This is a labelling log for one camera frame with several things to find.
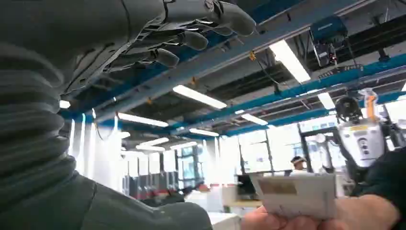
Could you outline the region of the person's hand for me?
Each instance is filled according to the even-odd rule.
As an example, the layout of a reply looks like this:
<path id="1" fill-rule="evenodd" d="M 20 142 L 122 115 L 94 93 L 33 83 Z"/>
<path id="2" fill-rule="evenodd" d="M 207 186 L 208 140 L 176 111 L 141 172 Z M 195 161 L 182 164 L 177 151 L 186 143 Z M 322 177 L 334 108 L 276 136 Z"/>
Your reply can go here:
<path id="1" fill-rule="evenodd" d="M 246 214 L 242 230 L 390 230 L 401 216 L 388 200 L 377 195 L 336 199 L 336 215 L 319 220 L 308 216 L 286 219 L 261 206 Z"/>

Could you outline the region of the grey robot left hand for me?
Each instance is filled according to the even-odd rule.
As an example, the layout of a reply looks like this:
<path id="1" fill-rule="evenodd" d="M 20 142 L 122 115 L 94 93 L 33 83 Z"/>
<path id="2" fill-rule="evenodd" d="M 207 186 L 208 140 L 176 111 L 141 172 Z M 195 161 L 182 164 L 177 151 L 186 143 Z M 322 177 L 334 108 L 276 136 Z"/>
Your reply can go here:
<path id="1" fill-rule="evenodd" d="M 0 3 L 0 227 L 210 230 L 193 203 L 150 207 L 76 171 L 60 136 L 62 94 L 158 29 L 208 19 L 248 36 L 255 21 L 218 0 L 3 0 Z"/>

